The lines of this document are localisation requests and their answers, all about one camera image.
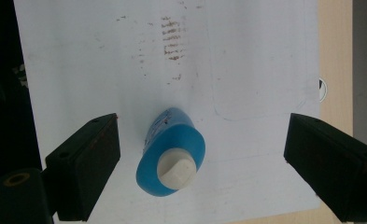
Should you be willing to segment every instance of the bottle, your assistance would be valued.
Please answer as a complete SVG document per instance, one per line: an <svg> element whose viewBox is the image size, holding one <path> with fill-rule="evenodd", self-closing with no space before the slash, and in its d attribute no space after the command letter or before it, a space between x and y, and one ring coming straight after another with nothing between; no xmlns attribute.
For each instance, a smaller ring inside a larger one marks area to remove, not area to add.
<svg viewBox="0 0 367 224"><path fill-rule="evenodd" d="M148 130L136 182L154 196L167 196L186 188L205 156L205 140L180 109L169 108Z"/></svg>

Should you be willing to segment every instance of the blue bottle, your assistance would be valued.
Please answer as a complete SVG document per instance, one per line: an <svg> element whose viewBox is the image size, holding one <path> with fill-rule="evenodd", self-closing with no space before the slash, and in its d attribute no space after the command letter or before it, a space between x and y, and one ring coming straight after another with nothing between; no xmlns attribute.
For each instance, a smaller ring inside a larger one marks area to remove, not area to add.
<svg viewBox="0 0 367 224"><path fill-rule="evenodd" d="M180 109L169 108L148 130L136 182L154 196L167 196L187 187L205 156L205 141L190 118Z"/></svg>

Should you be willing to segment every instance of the white paper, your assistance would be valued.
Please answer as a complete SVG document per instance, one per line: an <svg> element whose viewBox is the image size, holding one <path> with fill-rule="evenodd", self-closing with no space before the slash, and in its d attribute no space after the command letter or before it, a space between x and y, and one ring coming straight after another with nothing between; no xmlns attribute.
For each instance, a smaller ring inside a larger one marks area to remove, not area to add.
<svg viewBox="0 0 367 224"><path fill-rule="evenodd" d="M318 116L317 0L15 7L42 160L88 120L120 117L121 159L89 223L225 223L318 206L283 158L289 113ZM205 161L191 186L156 198L135 172L170 106L204 136Z"/></svg>

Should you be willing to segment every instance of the bottle cap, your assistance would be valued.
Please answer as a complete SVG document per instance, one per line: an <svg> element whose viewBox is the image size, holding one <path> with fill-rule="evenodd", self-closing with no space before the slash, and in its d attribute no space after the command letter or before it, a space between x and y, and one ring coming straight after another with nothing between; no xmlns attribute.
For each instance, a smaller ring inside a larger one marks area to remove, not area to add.
<svg viewBox="0 0 367 224"><path fill-rule="evenodd" d="M174 147L160 156L157 176L169 189L184 189L197 174L197 167L191 154L185 149Z"/></svg>

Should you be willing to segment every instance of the dark background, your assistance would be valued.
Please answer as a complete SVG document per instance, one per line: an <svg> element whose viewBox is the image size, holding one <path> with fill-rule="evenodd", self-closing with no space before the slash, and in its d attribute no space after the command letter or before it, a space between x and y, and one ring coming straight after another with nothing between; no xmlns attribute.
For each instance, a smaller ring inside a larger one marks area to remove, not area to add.
<svg viewBox="0 0 367 224"><path fill-rule="evenodd" d="M12 0L0 0L0 176L41 169L29 91L12 68L24 64Z"/></svg>

